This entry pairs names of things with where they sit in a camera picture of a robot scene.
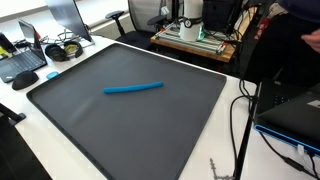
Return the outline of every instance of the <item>keyboard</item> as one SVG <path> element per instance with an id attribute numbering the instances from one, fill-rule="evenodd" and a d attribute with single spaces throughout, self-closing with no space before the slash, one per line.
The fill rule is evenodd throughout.
<path id="1" fill-rule="evenodd" d="M 45 63 L 30 51 L 13 56 L 8 62 L 12 68 L 18 71 L 18 73 L 35 70 Z"/>

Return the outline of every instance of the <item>white table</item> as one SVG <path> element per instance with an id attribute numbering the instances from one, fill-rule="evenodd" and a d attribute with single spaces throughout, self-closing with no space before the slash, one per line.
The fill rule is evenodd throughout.
<path id="1" fill-rule="evenodd" d="M 46 75 L 50 72 L 65 71 L 115 43 L 100 37 L 93 38 L 96 44 L 86 47 L 84 54 L 78 59 L 72 59 L 68 62 L 52 62 L 48 59 L 48 66 L 36 71 L 40 79 L 26 89 L 14 91 L 11 89 L 11 83 L 0 83 L 0 102 L 16 113 L 26 114 L 27 118 L 17 124 L 16 128 L 53 179 L 106 179 L 26 97 L 28 91 L 46 81 Z M 216 165 L 218 175 L 232 175 L 234 159 L 229 132 L 229 109 L 233 99 L 241 95 L 238 83 L 238 79 L 227 76 L 225 87 L 181 173 L 180 179 L 212 180 L 213 172 L 210 158 Z M 256 88 L 252 83 L 246 83 L 246 87 L 251 94 Z M 248 101 L 246 99 L 242 98 L 235 103 L 233 117 L 235 142 L 239 151 L 248 118 Z"/>
<path id="2" fill-rule="evenodd" d="M 296 148 L 281 141 L 265 136 L 272 147 L 280 154 L 290 157 L 303 165 L 312 174 L 312 164 L 309 156 L 299 155 Z M 313 158 L 317 172 L 320 172 L 320 159 Z M 242 169 L 241 180 L 314 180 L 311 176 L 299 172 L 286 164 L 264 142 L 260 134 L 251 129 L 246 157 Z"/>

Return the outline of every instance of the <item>metal stand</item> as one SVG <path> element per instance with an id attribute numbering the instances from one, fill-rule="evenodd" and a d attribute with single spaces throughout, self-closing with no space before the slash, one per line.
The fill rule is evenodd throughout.
<path id="1" fill-rule="evenodd" d="M 16 114 L 15 112 L 11 111 L 9 108 L 4 106 L 3 104 L 0 103 L 0 112 L 8 119 L 8 122 L 10 125 L 14 126 L 23 119 L 25 119 L 27 116 L 23 113 Z"/>

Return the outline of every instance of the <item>person's arm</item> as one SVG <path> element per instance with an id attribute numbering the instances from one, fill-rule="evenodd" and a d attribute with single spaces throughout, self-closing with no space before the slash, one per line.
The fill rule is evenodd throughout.
<path id="1" fill-rule="evenodd" d="M 301 36 L 312 49 L 320 53 L 320 29 L 313 31 L 311 34 L 305 34 Z"/>

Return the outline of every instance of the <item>window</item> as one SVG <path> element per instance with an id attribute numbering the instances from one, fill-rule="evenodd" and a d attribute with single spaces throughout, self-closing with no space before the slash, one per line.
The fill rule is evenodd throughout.
<path id="1" fill-rule="evenodd" d="M 46 5 L 44 0 L 8 0 L 1 4 L 0 18 L 13 14 L 29 11 Z"/>

